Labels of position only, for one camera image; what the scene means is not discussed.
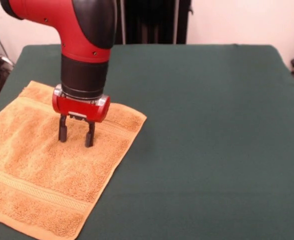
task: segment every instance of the towel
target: towel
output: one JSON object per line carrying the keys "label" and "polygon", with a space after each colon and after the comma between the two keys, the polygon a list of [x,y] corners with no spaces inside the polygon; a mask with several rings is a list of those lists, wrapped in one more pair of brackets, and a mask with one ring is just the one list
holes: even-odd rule
{"label": "towel", "polygon": [[31,81],[0,112],[0,223],[39,240],[74,240],[146,116],[112,103],[93,147],[88,124],[70,118],[61,143],[53,90]]}

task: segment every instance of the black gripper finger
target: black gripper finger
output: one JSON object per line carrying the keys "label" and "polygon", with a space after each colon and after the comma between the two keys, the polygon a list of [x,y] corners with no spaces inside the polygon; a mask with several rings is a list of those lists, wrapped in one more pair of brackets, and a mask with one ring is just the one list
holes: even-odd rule
{"label": "black gripper finger", "polygon": [[61,126],[59,129],[59,141],[65,143],[67,141],[67,127]]}
{"label": "black gripper finger", "polygon": [[86,141],[85,141],[85,147],[86,148],[90,148],[93,145],[94,145],[93,134],[87,132],[87,134],[86,134]]}

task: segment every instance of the table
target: table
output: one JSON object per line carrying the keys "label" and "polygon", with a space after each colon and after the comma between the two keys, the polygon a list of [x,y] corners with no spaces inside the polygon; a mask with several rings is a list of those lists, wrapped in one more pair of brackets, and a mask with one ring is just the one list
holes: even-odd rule
{"label": "table", "polygon": [[[23,49],[0,111],[60,82]],[[79,240],[294,240],[294,79],[269,45],[117,45],[105,93],[148,119]],[[30,238],[0,224],[0,240]]]}

